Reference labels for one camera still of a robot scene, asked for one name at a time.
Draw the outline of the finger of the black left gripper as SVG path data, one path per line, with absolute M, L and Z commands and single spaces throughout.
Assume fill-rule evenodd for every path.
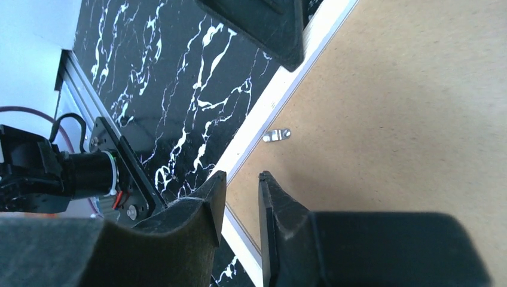
M 196 4 L 247 37 L 289 72 L 304 60 L 304 1 L 208 0 Z

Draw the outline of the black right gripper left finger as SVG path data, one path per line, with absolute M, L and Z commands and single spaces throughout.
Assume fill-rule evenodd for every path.
M 208 286 L 227 174 L 134 227 L 91 218 L 1 219 L 2 286 Z

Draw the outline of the brown cardboard backing board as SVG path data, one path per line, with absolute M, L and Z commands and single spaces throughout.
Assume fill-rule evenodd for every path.
M 506 285 L 506 2 L 359 1 L 228 203 L 260 244 L 258 175 L 313 210 L 457 218 Z

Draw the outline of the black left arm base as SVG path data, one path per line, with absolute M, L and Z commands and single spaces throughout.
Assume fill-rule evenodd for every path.
M 132 227 L 166 207 L 126 138 L 118 136 L 105 117 L 96 118 L 89 148 L 90 151 L 109 152 L 118 168 L 113 189 L 116 193 L 92 200 L 99 215 Z

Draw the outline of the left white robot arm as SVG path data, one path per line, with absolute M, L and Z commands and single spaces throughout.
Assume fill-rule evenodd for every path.
M 288 71 L 304 60 L 302 1 L 198 1 L 208 15 L 247 37 Z M 1 126 L 1 210 L 58 213 L 70 201 L 113 196 L 122 209 L 140 198 L 138 212 L 147 217 L 164 205 L 150 186 L 142 166 L 124 136 L 104 117 L 93 124 L 97 137 L 80 143 L 76 154 L 54 143 L 61 120 L 53 120 L 48 138 Z

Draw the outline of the light wooden picture frame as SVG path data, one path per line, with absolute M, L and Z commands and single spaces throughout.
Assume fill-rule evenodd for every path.
M 230 184 L 262 135 L 314 65 L 357 2 L 323 1 L 303 32 L 305 58 L 293 72 L 279 68 L 217 162 Z M 225 207 L 224 247 L 218 249 L 213 286 L 262 286 L 261 254 L 232 207 Z

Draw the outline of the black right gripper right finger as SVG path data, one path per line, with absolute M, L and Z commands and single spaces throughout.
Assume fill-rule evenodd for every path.
M 469 234 L 438 212 L 311 211 L 259 174 L 264 286 L 490 286 Z

